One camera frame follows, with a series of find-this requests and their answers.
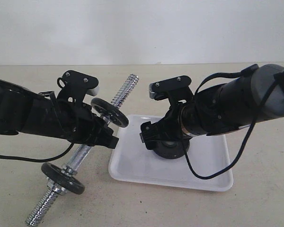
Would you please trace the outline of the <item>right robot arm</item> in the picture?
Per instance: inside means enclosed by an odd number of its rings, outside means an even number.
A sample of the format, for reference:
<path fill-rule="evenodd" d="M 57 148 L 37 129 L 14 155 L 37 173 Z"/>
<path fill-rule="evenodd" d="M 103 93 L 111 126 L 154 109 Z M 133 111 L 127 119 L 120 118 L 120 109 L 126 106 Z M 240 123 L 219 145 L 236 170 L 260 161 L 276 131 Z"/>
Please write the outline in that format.
<path fill-rule="evenodd" d="M 140 137 L 147 149 L 163 141 L 226 134 L 253 122 L 284 117 L 283 66 L 254 64 L 239 72 L 212 74 L 205 81 L 215 78 L 229 82 L 195 92 L 186 75 L 150 84 L 150 98 L 167 99 L 170 107 L 158 122 L 141 125 Z"/>

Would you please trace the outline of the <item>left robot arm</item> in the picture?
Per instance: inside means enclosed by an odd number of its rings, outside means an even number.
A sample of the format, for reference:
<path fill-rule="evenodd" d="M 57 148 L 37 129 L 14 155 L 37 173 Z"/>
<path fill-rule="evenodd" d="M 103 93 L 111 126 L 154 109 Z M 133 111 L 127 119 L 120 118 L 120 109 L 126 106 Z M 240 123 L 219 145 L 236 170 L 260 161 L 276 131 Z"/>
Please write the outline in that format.
<path fill-rule="evenodd" d="M 119 141 L 90 105 L 57 98 L 53 91 L 37 94 L 0 79 L 0 135 L 20 132 L 107 148 Z"/>

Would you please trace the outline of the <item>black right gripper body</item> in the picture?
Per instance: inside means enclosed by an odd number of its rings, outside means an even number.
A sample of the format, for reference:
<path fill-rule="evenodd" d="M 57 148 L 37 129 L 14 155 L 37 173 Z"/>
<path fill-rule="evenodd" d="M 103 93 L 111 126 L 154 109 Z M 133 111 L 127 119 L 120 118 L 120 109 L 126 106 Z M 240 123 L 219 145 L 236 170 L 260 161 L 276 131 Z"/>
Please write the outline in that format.
<path fill-rule="evenodd" d="M 196 132 L 190 132 L 182 122 L 182 113 L 185 107 L 186 105 L 182 102 L 178 102 L 175 107 L 169 107 L 166 115 L 155 123 L 154 141 L 178 142 L 199 136 Z"/>

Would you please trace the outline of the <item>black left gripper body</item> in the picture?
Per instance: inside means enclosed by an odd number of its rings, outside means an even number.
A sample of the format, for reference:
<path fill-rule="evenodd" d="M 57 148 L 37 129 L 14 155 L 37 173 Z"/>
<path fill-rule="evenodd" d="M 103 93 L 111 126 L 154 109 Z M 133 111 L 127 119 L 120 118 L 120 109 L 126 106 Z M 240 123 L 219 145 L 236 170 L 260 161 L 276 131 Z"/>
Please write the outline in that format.
<path fill-rule="evenodd" d="M 70 143 L 92 145 L 94 121 L 100 118 L 92 106 L 57 99 L 53 91 L 38 94 L 33 102 L 33 134 Z"/>

